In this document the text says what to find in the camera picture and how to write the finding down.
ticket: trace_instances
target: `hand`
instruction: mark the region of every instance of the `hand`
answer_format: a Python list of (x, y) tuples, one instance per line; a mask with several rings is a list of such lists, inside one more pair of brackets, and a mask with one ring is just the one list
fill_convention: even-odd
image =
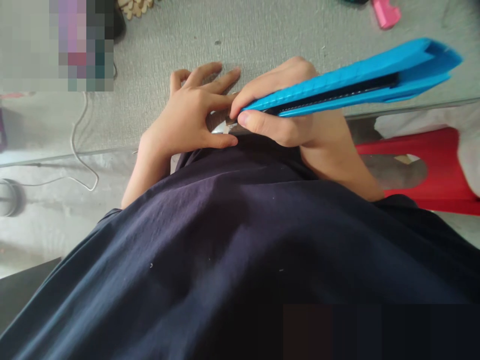
[(261, 134), (285, 147), (323, 147), (339, 140), (351, 141), (341, 110), (299, 117), (278, 117), (261, 111), (241, 109), (256, 99), (318, 76), (312, 63), (300, 56), (250, 81), (233, 101), (230, 118), (252, 133)]
[(222, 70), (220, 62), (181, 69), (170, 77), (170, 99), (158, 119), (141, 137), (139, 155), (171, 157), (201, 148), (222, 149), (238, 140), (229, 134), (212, 134), (205, 119), (212, 111), (228, 109), (235, 95), (221, 95), (240, 76), (236, 67), (219, 79), (202, 85), (205, 78)]

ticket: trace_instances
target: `blue utility knife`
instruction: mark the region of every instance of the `blue utility knife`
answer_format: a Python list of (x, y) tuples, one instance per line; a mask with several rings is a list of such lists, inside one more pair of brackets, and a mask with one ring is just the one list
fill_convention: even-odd
[(451, 47), (428, 38), (288, 87), (243, 110), (296, 117), (364, 103), (393, 103), (414, 98), (450, 78), (462, 62)]

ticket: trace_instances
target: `white cord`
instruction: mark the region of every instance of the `white cord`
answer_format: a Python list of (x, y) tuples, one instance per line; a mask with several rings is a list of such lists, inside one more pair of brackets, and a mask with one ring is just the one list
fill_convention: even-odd
[(80, 184), (81, 186), (83, 186), (85, 189), (87, 189), (88, 191), (93, 191), (95, 190), (95, 188), (97, 187), (97, 184), (99, 183), (99, 175), (95, 172), (95, 170), (93, 170), (90, 166), (88, 166), (78, 155), (77, 153), (77, 149), (75, 148), (75, 143), (74, 143), (74, 140), (75, 140), (75, 132), (77, 131), (77, 127), (78, 125), (80, 124), (80, 122), (82, 122), (84, 116), (85, 116), (85, 113), (87, 112), (87, 107), (89, 106), (89, 98), (87, 96), (87, 92), (86, 91), (83, 91), (83, 99), (85, 101), (85, 104), (83, 106), (83, 111), (81, 112), (81, 115), (80, 117), (78, 118), (78, 120), (76, 121), (75, 124), (73, 124), (73, 129), (71, 130), (71, 135), (70, 135), (70, 148), (71, 148), (71, 152), (73, 154), (73, 156), (75, 156), (75, 158), (80, 162), (80, 164), (82, 164), (84, 167), (86, 167), (88, 170), (91, 171), (91, 173), (93, 175), (95, 175), (95, 183), (93, 184), (92, 187), (88, 187), (87, 185), (85, 185), (83, 182), (81, 182), (80, 180), (74, 178), (74, 177), (71, 177), (71, 176), (62, 176), (62, 177), (58, 177), (56, 179), (53, 179), (53, 180), (50, 180), (50, 181), (46, 181), (46, 182), (42, 182), (42, 183), (39, 183), (39, 184), (23, 184), (23, 183), (19, 183), (17, 182), (16, 184), (17, 185), (21, 185), (21, 186), (28, 186), (28, 187), (35, 187), (35, 186), (42, 186), (42, 185), (47, 185), (47, 184), (51, 184), (51, 183), (54, 183), (58, 180), (63, 180), (63, 179), (70, 179), (70, 180), (73, 180), (74, 182), (76, 182), (77, 184)]

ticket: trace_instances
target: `black slider track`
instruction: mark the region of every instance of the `black slider track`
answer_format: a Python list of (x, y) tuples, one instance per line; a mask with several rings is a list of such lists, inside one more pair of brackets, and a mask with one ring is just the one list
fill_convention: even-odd
[(271, 115), (278, 115), (282, 112), (303, 108), (315, 104), (325, 103), (332, 100), (350, 97), (362, 93), (371, 92), (378, 89), (393, 88), (398, 85), (400, 81), (400, 73), (395, 72), (390, 75), (376, 77), (374, 79), (357, 82), (352, 85), (340, 87), (335, 90), (322, 92), (316, 95), (305, 97), (300, 100), (295, 100), (282, 105), (270, 107), (263, 110), (264, 113)]

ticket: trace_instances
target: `red plastic stool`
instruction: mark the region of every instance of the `red plastic stool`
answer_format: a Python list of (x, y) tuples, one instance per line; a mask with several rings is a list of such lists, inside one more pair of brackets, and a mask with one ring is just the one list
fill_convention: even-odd
[(386, 190), (385, 196), (404, 194), (420, 208), (480, 216), (480, 199), (470, 190), (459, 163), (459, 133), (452, 127), (421, 134), (360, 144), (359, 154), (412, 154), (428, 169), (426, 179), (408, 189)]

